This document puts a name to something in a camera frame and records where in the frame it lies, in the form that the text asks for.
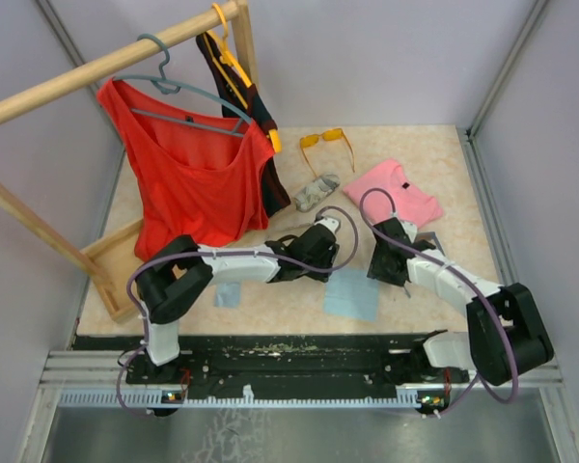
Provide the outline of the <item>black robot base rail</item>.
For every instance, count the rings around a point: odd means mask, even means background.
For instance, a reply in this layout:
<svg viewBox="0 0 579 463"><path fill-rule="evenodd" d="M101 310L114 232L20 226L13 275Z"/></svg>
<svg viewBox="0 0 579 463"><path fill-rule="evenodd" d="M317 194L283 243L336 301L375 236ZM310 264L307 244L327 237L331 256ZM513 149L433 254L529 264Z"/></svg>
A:
<svg viewBox="0 0 579 463"><path fill-rule="evenodd" d="M182 336L158 367L135 337L79 337L47 356L41 385L63 406L167 417L205 408L384 408L437 414L483 389L470 368L434 367L436 333Z"/></svg>

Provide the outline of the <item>square blue cleaning cloth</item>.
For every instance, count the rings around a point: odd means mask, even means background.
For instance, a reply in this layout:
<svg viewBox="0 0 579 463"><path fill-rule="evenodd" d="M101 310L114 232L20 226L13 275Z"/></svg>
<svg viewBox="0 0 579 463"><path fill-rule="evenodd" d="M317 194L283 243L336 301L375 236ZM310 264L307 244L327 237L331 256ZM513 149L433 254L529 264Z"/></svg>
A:
<svg viewBox="0 0 579 463"><path fill-rule="evenodd" d="M375 322L378 312L379 283L360 269L343 268L334 272L325 285L325 313L361 321Z"/></svg>

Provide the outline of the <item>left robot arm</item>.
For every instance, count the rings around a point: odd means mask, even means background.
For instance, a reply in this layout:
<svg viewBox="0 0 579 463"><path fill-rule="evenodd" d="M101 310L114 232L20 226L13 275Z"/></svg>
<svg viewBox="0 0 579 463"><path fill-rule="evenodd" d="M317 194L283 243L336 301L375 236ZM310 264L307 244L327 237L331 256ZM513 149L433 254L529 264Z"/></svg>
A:
<svg viewBox="0 0 579 463"><path fill-rule="evenodd" d="M179 376L179 320L208 287L302 277L326 282L339 251L339 228L338 220L323 217L297 237L269 240L253 248L209 247L189 235L170 242L127 284L136 288L143 310L149 374L163 383Z"/></svg>

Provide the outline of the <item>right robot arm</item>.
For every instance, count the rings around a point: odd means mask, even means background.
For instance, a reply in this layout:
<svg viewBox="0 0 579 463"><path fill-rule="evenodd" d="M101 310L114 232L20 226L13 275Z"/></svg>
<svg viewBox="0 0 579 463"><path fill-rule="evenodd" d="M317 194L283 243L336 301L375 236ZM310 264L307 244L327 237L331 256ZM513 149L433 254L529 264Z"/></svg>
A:
<svg viewBox="0 0 579 463"><path fill-rule="evenodd" d="M431 335L412 357L419 379L434 381L446 368L471 369L500 386L553 360L554 347L526 286L504 286L472 274L429 241L411 240L397 218L372 226L372 232L369 278L423 287L465 315L466 331Z"/></svg>

